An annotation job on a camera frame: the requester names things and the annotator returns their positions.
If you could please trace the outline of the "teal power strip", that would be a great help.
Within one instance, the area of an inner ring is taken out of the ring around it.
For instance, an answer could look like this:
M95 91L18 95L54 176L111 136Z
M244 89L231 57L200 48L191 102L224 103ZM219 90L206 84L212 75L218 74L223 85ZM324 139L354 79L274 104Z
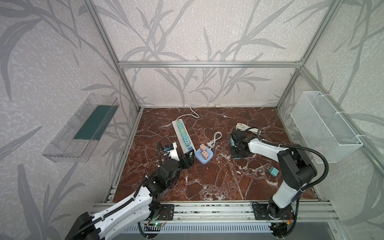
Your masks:
M231 156L233 159L238 160L241 157L238 155L237 147L235 146L235 143L231 141Z

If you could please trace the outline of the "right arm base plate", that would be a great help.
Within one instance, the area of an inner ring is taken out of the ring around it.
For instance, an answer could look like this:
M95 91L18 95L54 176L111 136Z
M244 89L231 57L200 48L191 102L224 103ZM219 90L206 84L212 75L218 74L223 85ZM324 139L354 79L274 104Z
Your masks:
M292 221L295 216L291 205L280 209L273 204L253 202L251 206L255 220Z

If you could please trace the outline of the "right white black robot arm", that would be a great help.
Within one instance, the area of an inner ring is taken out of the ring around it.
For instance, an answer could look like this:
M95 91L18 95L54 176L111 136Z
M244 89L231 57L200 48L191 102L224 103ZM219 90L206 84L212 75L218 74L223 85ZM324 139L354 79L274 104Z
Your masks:
M257 136L247 137L246 132L253 129L250 127L231 133L231 154L234 159L258 154L279 163L283 181L277 192L267 204L252 203L256 220L279 220L292 210L292 203L299 200L301 193L327 177L329 163L316 150L297 144L278 145L268 142L261 138L260 131ZM316 181L313 179L318 175L317 169L306 152L317 155L323 161L324 172Z

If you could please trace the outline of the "pink plug cube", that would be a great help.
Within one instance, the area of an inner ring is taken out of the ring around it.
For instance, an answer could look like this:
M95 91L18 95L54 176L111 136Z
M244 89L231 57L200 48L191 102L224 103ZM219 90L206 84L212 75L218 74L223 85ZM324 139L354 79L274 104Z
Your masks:
M210 154L207 151L202 152L202 158L204 160L208 160L210 157Z
M205 146L204 144L201 144L201 145L200 145L200 150L201 150L202 152L207 151L207 146Z

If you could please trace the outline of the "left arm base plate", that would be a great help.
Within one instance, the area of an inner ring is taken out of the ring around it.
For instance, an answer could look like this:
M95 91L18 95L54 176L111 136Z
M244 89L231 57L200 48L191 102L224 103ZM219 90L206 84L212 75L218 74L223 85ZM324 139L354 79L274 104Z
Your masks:
M172 221L175 213L175 205L160 204L154 211L151 212L149 219L154 221Z

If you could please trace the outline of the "long white pastel power strip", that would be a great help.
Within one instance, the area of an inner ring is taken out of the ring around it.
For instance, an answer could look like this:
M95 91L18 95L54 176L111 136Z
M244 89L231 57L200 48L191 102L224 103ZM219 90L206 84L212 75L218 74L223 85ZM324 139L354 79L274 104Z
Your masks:
M188 133L187 127L185 126L182 119L178 119L175 121L172 121L172 125L174 127L175 133L177 135L177 138L179 140L179 144L181 146L181 149L183 150L183 153L187 153L190 150L196 151L196 148L192 142L192 139Z

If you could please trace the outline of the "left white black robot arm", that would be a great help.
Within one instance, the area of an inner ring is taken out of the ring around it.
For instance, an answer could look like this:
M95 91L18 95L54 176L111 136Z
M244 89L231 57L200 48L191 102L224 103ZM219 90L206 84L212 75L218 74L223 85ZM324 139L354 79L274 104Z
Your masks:
M157 217L161 212L159 199L176 185L181 172L194 164L195 150L179 155L176 143L163 147L158 142L158 156L159 168L131 195L94 215L80 215L66 239L111 240L132 225Z

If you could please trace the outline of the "square blue power strip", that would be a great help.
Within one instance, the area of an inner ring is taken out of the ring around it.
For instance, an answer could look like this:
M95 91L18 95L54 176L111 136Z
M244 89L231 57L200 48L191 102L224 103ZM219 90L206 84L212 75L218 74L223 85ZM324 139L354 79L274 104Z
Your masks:
M203 165L207 164L213 158L213 156L214 153L210 148L207 148L205 151L198 149L195 153L195 157Z

